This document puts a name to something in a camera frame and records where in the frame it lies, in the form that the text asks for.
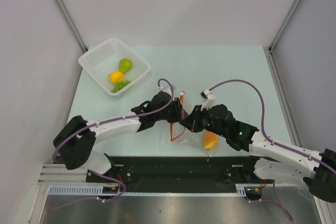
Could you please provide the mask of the orange fake peach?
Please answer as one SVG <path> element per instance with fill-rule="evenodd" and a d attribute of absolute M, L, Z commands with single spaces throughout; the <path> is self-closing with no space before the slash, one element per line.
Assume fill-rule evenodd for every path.
<path fill-rule="evenodd" d="M 204 148 L 207 151 L 213 151 L 217 147 L 217 144 L 218 144 L 218 135 L 213 132 L 206 131 L 203 137 Z"/>

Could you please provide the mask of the yellow fake lemon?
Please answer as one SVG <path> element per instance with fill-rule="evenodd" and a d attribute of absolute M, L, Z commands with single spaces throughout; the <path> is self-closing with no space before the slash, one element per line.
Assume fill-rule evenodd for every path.
<path fill-rule="evenodd" d="M 124 80 L 124 74 L 121 71 L 115 71 L 109 75 L 110 82 L 117 84 Z"/>

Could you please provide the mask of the light green fake pear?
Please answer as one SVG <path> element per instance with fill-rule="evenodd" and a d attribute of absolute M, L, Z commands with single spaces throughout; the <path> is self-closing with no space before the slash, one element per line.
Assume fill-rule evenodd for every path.
<path fill-rule="evenodd" d="M 123 74 L 130 71 L 132 67 L 133 67 L 133 63 L 130 59 L 123 58 L 119 61 L 119 71 L 122 72 Z"/>

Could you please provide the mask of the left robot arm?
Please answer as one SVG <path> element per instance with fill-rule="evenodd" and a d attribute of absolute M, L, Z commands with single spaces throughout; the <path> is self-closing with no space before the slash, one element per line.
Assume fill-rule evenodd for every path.
<path fill-rule="evenodd" d="M 56 136 L 53 145 L 66 169 L 82 167 L 110 182 L 115 178 L 116 169 L 106 154 L 93 150 L 94 145 L 118 135 L 147 130 L 158 121 L 177 123 L 182 116 L 182 98 L 172 98 L 168 92 L 160 91 L 152 100 L 132 108 L 124 117 L 93 123 L 80 115 L 75 116 Z"/>

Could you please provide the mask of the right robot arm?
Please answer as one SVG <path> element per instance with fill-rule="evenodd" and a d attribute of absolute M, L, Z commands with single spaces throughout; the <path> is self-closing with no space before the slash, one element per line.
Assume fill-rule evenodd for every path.
<path fill-rule="evenodd" d="M 207 130 L 222 136 L 237 151 L 276 161 L 272 165 L 258 159 L 244 167 L 245 181 L 254 183 L 263 178 L 304 185 L 315 197 L 335 202 L 335 151 L 328 148 L 323 152 L 313 151 L 272 139 L 255 126 L 236 120 L 223 104 L 210 109 L 197 105 L 179 123 L 194 133 Z"/>

